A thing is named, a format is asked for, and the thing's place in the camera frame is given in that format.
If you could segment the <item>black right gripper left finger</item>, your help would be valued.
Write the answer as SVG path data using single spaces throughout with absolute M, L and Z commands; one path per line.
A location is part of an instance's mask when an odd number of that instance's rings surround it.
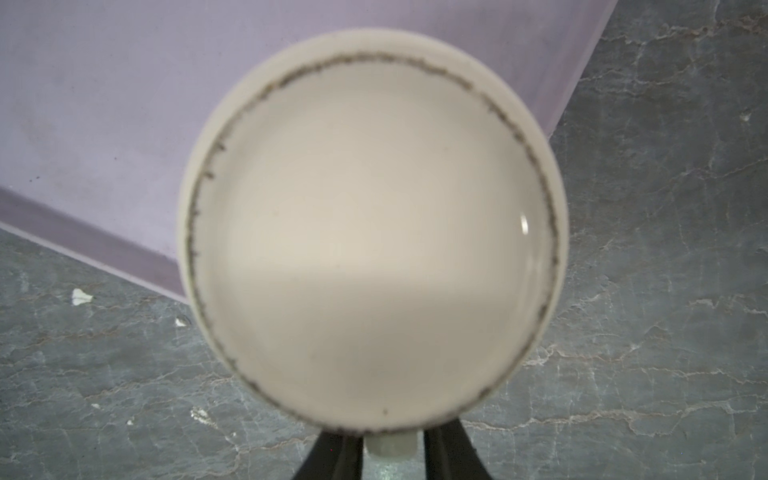
M 321 432 L 293 480 L 360 480 L 364 439 Z

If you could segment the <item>cream white mug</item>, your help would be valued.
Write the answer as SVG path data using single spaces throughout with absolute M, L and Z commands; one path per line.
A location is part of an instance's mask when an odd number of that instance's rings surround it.
M 398 458 L 536 348 L 568 233 L 548 139 L 504 80 L 361 28 L 286 48 L 224 97 L 185 169 L 178 263 L 251 391 Z

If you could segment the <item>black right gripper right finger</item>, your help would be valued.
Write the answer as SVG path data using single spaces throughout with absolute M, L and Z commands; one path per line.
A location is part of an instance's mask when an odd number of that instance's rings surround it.
M 423 438 L 427 480 L 492 480 L 458 418 Z

